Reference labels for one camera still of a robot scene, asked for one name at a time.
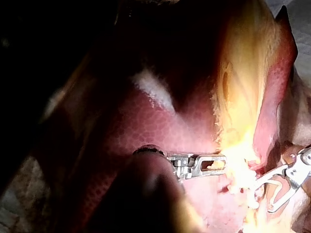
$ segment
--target dark background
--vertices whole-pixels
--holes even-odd
[[[112,30],[117,0],[0,4],[0,193],[24,159],[37,122],[95,37]]]

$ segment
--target metal instrument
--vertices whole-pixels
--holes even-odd
[[[290,190],[287,191],[278,201],[272,203],[269,208],[269,213],[275,213],[282,205],[284,205],[301,187],[308,176],[311,176],[311,148],[304,148],[296,155],[296,161],[287,165],[279,166],[262,177],[258,178],[256,183],[250,187],[254,192],[263,184],[272,183],[270,179],[274,176],[281,176],[289,183]]]
[[[221,154],[168,153],[179,180],[225,174],[227,158]]]

